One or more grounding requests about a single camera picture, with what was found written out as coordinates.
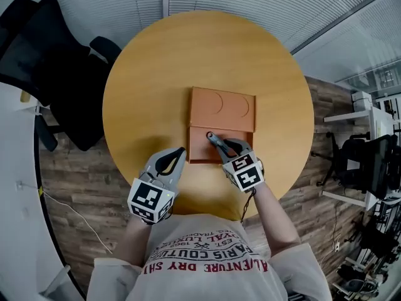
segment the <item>orange cardboard box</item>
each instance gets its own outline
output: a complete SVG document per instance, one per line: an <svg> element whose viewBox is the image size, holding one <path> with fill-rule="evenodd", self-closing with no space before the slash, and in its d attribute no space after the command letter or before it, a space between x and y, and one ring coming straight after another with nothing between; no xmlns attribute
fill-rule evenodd
<svg viewBox="0 0 401 301"><path fill-rule="evenodd" d="M220 164L216 148L206 138L212 131L220 138L237 138L253 145L256 97L241 93L192 88L188 128L190 164Z"/></svg>

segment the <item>black office chair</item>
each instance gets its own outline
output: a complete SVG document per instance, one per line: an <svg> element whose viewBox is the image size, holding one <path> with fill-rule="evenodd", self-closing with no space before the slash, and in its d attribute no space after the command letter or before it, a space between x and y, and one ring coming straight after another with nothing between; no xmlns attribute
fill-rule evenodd
<svg viewBox="0 0 401 301"><path fill-rule="evenodd" d="M50 105L60 127L49 128L40 116L35 121L50 151L57 146L53 132L65 132L84 151L104 135L103 92L121 49L103 37L90 46L106 61L75 40L57 0L14 0L0 16L0 82Z"/></svg>
<svg viewBox="0 0 401 301"><path fill-rule="evenodd" d="M389 173L389 163L396 159L392 157L393 150L397 147L397 136L384 135L375 140L365 142L363 139L352 137L345 141L341 149L338 148L334 134L327 133L331 138L333 146L333 157L324 156L312 152L312 156L322 157L331 161L331 167L323 182L317 182L317 186L324 186L330 176L335 173L335 180L341 185L366 193L369 191L378 199L384 199L389 189L398 189L400 183L396 184L400 170L394 167ZM359 162L358 169L348 170L348 160Z"/></svg>

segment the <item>white t-shirt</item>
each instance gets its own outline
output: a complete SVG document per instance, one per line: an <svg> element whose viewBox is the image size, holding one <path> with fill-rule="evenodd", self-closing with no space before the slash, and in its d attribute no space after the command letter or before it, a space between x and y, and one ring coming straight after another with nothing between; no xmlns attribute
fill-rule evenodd
<svg viewBox="0 0 401 301"><path fill-rule="evenodd" d="M264 260L240 222L208 214L173 215L152 227L146 264L97 258L88 301L329 301L326 278L309 244Z"/></svg>

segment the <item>round wooden table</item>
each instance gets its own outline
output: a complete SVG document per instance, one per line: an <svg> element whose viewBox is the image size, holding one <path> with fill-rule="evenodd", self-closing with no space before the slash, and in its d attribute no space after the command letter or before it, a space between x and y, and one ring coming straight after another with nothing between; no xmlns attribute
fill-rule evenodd
<svg viewBox="0 0 401 301"><path fill-rule="evenodd" d="M281 198L301 173L313 138L305 78L281 43L258 25L219 11L191 11L145 28L108 77L103 124L115 164L131 184L147 159L186 146L191 87L256 95L254 150ZM239 219L247 194L219 165L185 164L174 214ZM257 214L253 200L246 217Z"/></svg>

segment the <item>floor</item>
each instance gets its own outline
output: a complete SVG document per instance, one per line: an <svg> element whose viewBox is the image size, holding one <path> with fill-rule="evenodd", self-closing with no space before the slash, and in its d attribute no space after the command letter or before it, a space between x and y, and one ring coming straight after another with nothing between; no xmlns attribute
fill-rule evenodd
<svg viewBox="0 0 401 301"><path fill-rule="evenodd" d="M330 154L331 145L325 136L327 131L334 132L339 140L367 131L366 126L324 124L323 117L353 111L350 92L312 78L307 78L307 82L315 110L313 151ZM49 112L44 116L48 122L53 120ZM57 138L59 145L54 152L48 152L39 142L44 190L55 199L73 206L88 220L106 245L114 249L130 216L126 204L130 186L113 163L105 139L87 152L82 152L64 134L58 134ZM344 239L352 233L352 221L358 218L362 208L320 196L321 187L315 184L323 179L328 167L329 162L319 157L309 157L298 180L280 203L293 220L302 241L311 245L318 261L324 259L323 271L328 281L334 282L338 280L335 270L350 249L343 243ZM342 187L334 181L328 182L325 188L335 193L343 192ZM346 194L354 198L360 195L349 190ZM71 265L76 280L86 291L93 259L106 256L106 251L77 214L48 198L46 204L66 262ZM266 237L258 216L245 220L244 227L251 246L267 256ZM330 253L333 239L340 242L338 253Z"/></svg>

